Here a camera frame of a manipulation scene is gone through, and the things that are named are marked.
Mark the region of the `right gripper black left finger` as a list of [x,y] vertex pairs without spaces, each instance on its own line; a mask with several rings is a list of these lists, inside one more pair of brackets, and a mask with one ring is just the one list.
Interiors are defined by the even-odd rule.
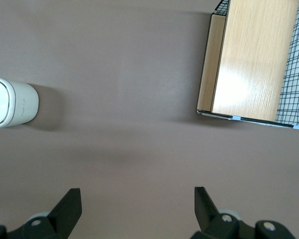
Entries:
[[0,225],[0,239],[67,239],[82,215],[81,191],[70,189],[50,212],[30,217],[8,232]]

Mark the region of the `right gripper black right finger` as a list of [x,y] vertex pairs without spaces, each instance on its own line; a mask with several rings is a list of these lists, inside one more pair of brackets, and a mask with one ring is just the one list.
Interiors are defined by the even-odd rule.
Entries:
[[249,226],[232,212],[219,212],[204,187],[194,189],[194,211],[200,231],[193,239],[293,239],[295,236],[276,221],[261,220]]

